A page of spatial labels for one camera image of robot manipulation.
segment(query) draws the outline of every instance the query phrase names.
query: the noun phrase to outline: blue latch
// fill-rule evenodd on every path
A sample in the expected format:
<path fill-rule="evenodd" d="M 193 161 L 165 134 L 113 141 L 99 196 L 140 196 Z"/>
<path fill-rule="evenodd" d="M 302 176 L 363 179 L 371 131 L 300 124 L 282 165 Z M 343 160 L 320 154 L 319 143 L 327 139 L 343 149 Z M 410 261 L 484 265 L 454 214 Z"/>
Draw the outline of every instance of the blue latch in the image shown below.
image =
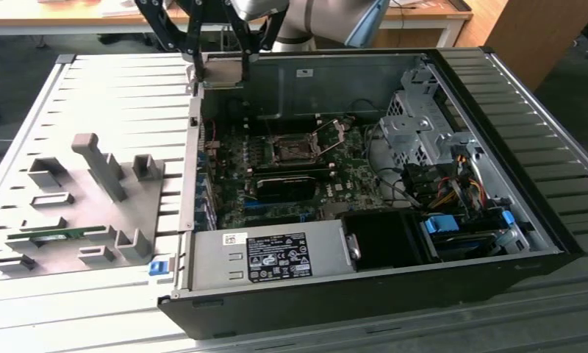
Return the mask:
<path fill-rule="evenodd" d="M 458 226 L 458 222 L 452 215 L 434 215 L 426 220 L 424 226 L 427 227 L 430 234 L 460 230 L 460 226 Z"/>
<path fill-rule="evenodd" d="M 153 261 L 149 263 L 148 274 L 151 276 L 159 276 L 160 274 L 169 274 L 169 261 Z"/>
<path fill-rule="evenodd" d="M 508 222 L 508 224 L 514 224 L 514 222 L 516 222 L 516 220 L 514 219 L 514 214 L 510 211 L 503 211 L 502 215 L 503 215 L 503 219 L 506 220 L 506 222 Z"/>

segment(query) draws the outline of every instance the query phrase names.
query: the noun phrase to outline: side panel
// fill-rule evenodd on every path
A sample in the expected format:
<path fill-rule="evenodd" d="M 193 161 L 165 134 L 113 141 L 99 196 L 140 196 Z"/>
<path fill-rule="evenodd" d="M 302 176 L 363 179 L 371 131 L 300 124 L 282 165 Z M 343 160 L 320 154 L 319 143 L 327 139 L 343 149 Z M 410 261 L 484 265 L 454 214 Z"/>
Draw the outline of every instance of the side panel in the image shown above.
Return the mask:
<path fill-rule="evenodd" d="M 572 260 L 559 254 L 192 300 L 163 298 L 159 308 L 191 338 L 221 338 L 483 301 Z"/>

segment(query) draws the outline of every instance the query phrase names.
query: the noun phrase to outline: slotted aluminum surface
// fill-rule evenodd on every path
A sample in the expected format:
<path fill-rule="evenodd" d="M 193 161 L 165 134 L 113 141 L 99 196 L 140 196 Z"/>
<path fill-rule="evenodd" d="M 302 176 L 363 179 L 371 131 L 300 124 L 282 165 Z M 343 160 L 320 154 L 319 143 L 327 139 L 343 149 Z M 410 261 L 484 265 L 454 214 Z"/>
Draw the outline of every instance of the slotted aluminum surface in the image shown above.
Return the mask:
<path fill-rule="evenodd" d="M 472 52 L 478 63 L 483 63 L 480 55 Z M 511 86 L 507 75 L 491 64 L 478 68 L 470 64 L 467 61 L 458 71 L 475 69 L 474 73 L 483 72 L 498 80 L 494 84 L 499 87 Z M 187 84 L 184 65 L 176 54 L 80 56 L 72 65 L 57 65 L 0 167 L 0 179 L 8 174 L 0 180 L 0 200 L 12 198 L 16 191 L 3 193 L 3 189 L 21 186 L 7 170 L 23 168 L 20 161 L 32 151 L 29 147 L 43 150 L 43 140 L 35 140 L 35 134 L 52 130 L 43 124 L 91 120 L 92 129 L 109 137 L 123 136 L 121 142 L 101 138 L 107 147 L 119 153 L 123 149 L 143 150 L 167 160 L 156 253 L 173 253 L 185 135 L 176 122 L 187 117 L 189 102 L 180 87 Z M 463 78 L 467 76 L 479 82 L 479 75 Z M 487 85 L 482 92 L 495 89 Z M 480 102 L 508 99 L 514 103 L 516 90 L 475 97 Z M 104 101 L 121 113 L 100 119 Z M 57 111 L 51 115 L 49 109 Z M 43 123 L 51 117 L 55 123 Z M 498 119 L 503 128 L 519 124 L 514 121 L 523 123 L 523 118 L 540 121 L 544 117 L 496 114 L 490 118 Z M 515 151 L 530 152 L 558 147 L 562 140 L 554 133 L 550 138 L 530 135 L 507 141 L 518 146 Z M 562 194 L 568 187 L 576 193 L 588 192 L 584 163 L 534 165 L 527 170 L 539 178 L 547 196 Z M 588 194 L 564 194 L 564 198 L 580 196 Z M 588 213 L 563 215 L 563 219 L 588 251 Z M 145 266 L 0 281 L 0 352 L 355 352 L 352 347 L 359 347 L 358 352 L 588 352 L 588 254 L 487 302 L 209 342 L 187 338 L 159 311 L 156 298 L 171 291 L 172 279 L 149 277 Z"/>

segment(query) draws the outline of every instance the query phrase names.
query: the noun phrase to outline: warning label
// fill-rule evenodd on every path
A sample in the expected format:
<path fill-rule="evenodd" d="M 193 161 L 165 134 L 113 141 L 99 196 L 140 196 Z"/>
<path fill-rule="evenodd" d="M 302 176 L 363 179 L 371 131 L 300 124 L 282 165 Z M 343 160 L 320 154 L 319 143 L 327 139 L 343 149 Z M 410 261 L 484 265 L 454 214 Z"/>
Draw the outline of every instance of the warning label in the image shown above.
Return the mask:
<path fill-rule="evenodd" d="M 312 276 L 306 233 L 247 238 L 248 277 L 251 282 Z"/>

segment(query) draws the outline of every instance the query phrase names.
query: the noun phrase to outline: yellow wire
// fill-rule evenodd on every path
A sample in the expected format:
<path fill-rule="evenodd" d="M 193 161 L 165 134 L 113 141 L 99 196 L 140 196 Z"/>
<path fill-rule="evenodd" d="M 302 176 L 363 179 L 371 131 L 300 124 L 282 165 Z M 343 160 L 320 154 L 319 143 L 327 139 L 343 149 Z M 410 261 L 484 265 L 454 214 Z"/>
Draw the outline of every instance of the yellow wire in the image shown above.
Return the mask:
<path fill-rule="evenodd" d="M 436 202 L 436 204 L 434 206 L 431 206 L 430 208 L 436 208 L 438 206 L 440 206 L 442 204 L 447 203 L 448 201 L 451 201 L 451 199 L 455 197 L 455 193 L 450 193 L 447 196 L 444 196 L 442 198 L 440 201 Z"/>

